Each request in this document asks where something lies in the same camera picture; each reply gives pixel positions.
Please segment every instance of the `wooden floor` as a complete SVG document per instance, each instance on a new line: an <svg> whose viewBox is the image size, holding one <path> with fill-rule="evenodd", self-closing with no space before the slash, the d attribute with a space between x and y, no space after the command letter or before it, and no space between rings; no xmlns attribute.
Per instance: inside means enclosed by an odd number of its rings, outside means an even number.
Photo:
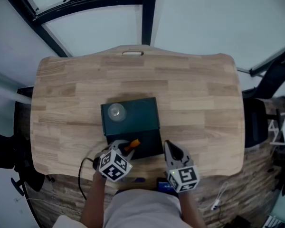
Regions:
<svg viewBox="0 0 285 228"><path fill-rule="evenodd" d="M284 99L273 99L266 102L267 113L274 114L276 108L282 112L285 111ZM18 125L15 127L19 133L29 138L30 107L19 104L16 111L18 111L16 118ZM258 149L245 152L244 165L240 173L230 177L208 177L200 181L194 191L193 198L201 208L211 204L221 185L226 181L229 182L229 187L221 198L221 207L216 211L209 209L201 211L209 228L222 227L236 215L246 218L252 223L252 227L262 227L278 196L278 191L272 192L272 189L275 187L274 177L279 169L275 168L273 172L267 172L272 167L271 152L273 147L269 144L271 138L272 136ZM46 179L40 192L35 192L26 184L29 198L47 201L30 200L41 225L45 228L51 228L58 216L63 214L79 220L85 203L79 191L76 177L65 175L52 175L52 177L56 181L51 183ZM81 180L82 189L86 194L91 183L89 180ZM105 208L110 204L115 192L116 190L112 188L106 188Z"/></svg>

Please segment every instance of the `chair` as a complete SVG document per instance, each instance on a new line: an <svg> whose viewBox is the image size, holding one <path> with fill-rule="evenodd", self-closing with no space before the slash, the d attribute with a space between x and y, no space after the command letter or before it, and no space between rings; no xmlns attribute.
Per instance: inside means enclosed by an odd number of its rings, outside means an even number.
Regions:
<svg viewBox="0 0 285 228"><path fill-rule="evenodd" d="M10 138L0 135L0 168L14 168L19 173L20 180L15 182L11 178L11 182L22 196L24 193L20 185L23 182L26 181L35 191L40 191L43 185L45 175L34 168L30 140L26 140L21 135L13 135Z"/></svg>
<svg viewBox="0 0 285 228"><path fill-rule="evenodd" d="M257 88L243 94L245 114L245 148L262 143L268 138L268 119L276 120L281 129L281 115L266 114L265 104L259 99L270 99L285 81L285 52L272 62Z"/></svg>

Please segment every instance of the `person's hand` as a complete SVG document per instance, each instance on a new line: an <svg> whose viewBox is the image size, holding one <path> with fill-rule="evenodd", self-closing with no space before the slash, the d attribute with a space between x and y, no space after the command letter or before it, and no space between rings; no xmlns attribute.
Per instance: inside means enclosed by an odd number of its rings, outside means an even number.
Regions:
<svg viewBox="0 0 285 228"><path fill-rule="evenodd" d="M93 175L93 184L95 185L104 185L106 178L101 175L99 171L95 171Z"/></svg>

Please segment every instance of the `wooden table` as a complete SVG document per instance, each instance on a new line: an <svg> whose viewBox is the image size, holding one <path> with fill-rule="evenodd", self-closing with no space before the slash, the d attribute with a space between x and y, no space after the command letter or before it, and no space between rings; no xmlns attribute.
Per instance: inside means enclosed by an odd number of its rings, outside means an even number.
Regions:
<svg viewBox="0 0 285 228"><path fill-rule="evenodd" d="M30 119L35 169L77 176L82 159L94 158L106 146L100 104L154 96L161 139L188 148L201 177L241 170L244 111L232 57L186 55L150 46L41 61ZM154 185L166 170L163 155L132 164L127 177L145 177L140 187ZM82 177L92 180L93 173L92 164L85 162Z"/></svg>

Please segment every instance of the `white cable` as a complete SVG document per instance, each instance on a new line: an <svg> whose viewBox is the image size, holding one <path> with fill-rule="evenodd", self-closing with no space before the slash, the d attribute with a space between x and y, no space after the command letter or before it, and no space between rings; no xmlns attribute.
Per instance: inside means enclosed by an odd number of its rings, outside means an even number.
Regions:
<svg viewBox="0 0 285 228"><path fill-rule="evenodd" d="M198 209L199 209L199 210L205 210L205 209L210 208L210 207L215 203L216 200L219 200L219 199L222 197L223 193L226 191L226 189L227 189L228 186L229 186L229 182L227 182L227 181L224 182L224 183L222 184L222 186L220 187L219 192L218 192L218 195L217 195L217 197L215 198L215 200L213 201L213 203L209 204L207 207L198 208Z"/></svg>
<svg viewBox="0 0 285 228"><path fill-rule="evenodd" d="M70 208L68 208L68 207L61 206L61 205L55 204L55 203L51 203L51 202L48 202L48 201L45 201L45 200L41 200L41 199L30 199L30 200L40 200L40 201L44 201L44 202L46 202L46 203L50 203L50 204L53 204L53 205L57 205L57 206L59 206L59 207L62 207L62 208L65 208L65 209L69 209L69 210L72 210L72 211L74 211L74 212L77 212L77 213L81 214L81 212L76 211L76 210L74 210L74 209L70 209Z"/></svg>

